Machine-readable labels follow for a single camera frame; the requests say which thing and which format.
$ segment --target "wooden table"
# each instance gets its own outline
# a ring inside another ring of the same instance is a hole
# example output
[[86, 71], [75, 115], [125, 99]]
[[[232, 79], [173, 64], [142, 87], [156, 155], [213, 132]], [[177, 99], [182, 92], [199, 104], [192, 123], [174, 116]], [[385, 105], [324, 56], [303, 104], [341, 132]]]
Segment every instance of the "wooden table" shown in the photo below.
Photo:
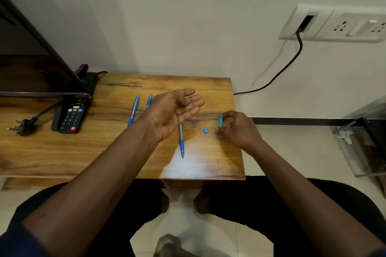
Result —
[[14, 120], [32, 118], [55, 99], [0, 98], [0, 176], [75, 177], [126, 128], [137, 94], [141, 99], [136, 117], [150, 94], [189, 87], [204, 97], [205, 105], [184, 124], [185, 158], [181, 158], [176, 130], [159, 144], [138, 178], [245, 179], [241, 150], [214, 134], [219, 114], [235, 108], [230, 79], [112, 73], [100, 77], [77, 134], [51, 131], [50, 112], [41, 116], [34, 134], [18, 136], [6, 128]]

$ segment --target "person's right arm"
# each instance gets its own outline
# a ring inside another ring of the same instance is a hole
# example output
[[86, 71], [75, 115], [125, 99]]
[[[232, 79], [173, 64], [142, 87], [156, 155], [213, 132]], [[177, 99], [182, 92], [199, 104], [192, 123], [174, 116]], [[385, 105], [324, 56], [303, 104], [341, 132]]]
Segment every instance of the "person's right arm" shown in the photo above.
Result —
[[236, 111], [224, 113], [224, 118], [228, 117], [233, 122], [216, 132], [257, 161], [322, 256], [364, 257], [385, 248], [381, 240], [278, 155], [262, 139], [251, 118]]

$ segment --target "forearm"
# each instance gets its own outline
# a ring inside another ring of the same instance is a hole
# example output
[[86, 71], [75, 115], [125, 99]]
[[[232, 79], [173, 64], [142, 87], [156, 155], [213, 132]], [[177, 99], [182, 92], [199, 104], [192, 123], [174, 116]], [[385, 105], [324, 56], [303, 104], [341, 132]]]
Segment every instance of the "forearm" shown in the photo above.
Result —
[[138, 119], [23, 224], [50, 254], [79, 255], [102, 229], [157, 144], [150, 123]]
[[250, 154], [324, 256], [369, 256], [384, 244], [335, 201], [296, 171], [268, 144]]

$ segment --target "power cord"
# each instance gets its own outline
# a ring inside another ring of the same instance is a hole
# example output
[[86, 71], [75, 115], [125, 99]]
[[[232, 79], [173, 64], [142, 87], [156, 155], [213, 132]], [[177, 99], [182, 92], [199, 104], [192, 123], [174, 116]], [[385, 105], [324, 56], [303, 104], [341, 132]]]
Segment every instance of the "power cord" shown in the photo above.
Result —
[[273, 79], [271, 79], [271, 81], [270, 81], [268, 84], [266, 84], [266, 85], [264, 85], [263, 87], [261, 87], [261, 88], [259, 88], [259, 89], [256, 89], [256, 90], [249, 90], [249, 91], [247, 91], [247, 92], [239, 92], [239, 93], [235, 93], [235, 94], [233, 94], [233, 95], [241, 95], [241, 94], [249, 94], [249, 93], [257, 92], [257, 91], [259, 91], [259, 90], [265, 89], [267, 86], [269, 86], [271, 83], [273, 83], [273, 81], [274, 81], [275, 79], [277, 79], [277, 77], [278, 77], [279, 75], [281, 75], [281, 74], [283, 73], [283, 71], [286, 70], [286, 69], [292, 64], [293, 61], [296, 60], [296, 58], [299, 56], [300, 52], [302, 51], [302, 49], [303, 49], [303, 42], [302, 42], [302, 39], [301, 39], [301, 37], [300, 37], [300, 32], [301, 32], [301, 31], [302, 31], [302, 28], [301, 28], [301, 27], [299, 27], [299, 29], [296, 31], [296, 37], [298, 38], [298, 41], [299, 41], [299, 50], [298, 50], [298, 52], [296, 53], [295, 56], [293, 56], [293, 58], [291, 59], [291, 61], [290, 61], [290, 62], [289, 62], [282, 70], [280, 70], [279, 73], [276, 74], [276, 75], [273, 77]]
[[[98, 76], [99, 74], [102, 74], [102, 73], [109, 73], [109, 72], [108, 71], [99, 71], [96, 75]], [[44, 111], [41, 111], [39, 114], [37, 114], [36, 116], [32, 117], [29, 120], [28, 119], [24, 119], [23, 121], [15, 121], [15, 123], [20, 124], [20, 126], [13, 126], [13, 127], [7, 128], [7, 129], [8, 130], [16, 131], [16, 134], [18, 134], [20, 136], [31, 135], [35, 131], [36, 127], [37, 127], [35, 125], [37, 119], [41, 115], [43, 115], [44, 113], [47, 113], [51, 109], [53, 109], [56, 106], [60, 105], [62, 102], [63, 102], [63, 100], [58, 100], [55, 104], [49, 106], [47, 109], [45, 109]]]

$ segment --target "hand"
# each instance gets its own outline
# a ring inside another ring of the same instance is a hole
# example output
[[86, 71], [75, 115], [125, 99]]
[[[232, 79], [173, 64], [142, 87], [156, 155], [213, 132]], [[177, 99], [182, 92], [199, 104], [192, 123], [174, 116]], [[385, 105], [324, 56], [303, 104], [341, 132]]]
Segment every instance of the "hand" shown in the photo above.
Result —
[[152, 123], [159, 141], [168, 138], [179, 124], [200, 111], [205, 101], [201, 95], [191, 96], [195, 92], [195, 89], [173, 90], [153, 98], [141, 117]]
[[253, 147], [265, 143], [253, 120], [244, 113], [230, 110], [223, 114], [223, 118], [232, 118], [233, 122], [225, 127], [216, 127], [215, 132], [235, 147], [251, 154]]

